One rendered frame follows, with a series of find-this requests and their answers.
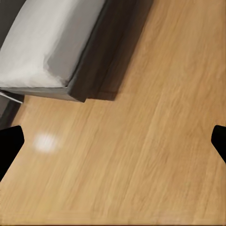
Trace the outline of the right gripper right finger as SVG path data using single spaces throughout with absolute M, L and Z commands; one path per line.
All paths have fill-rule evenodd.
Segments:
M 226 163 L 226 127 L 216 125 L 212 132 L 211 142 Z

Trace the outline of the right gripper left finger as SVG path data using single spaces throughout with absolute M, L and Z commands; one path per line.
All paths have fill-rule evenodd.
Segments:
M 24 144 L 20 125 L 0 130 L 0 182 Z

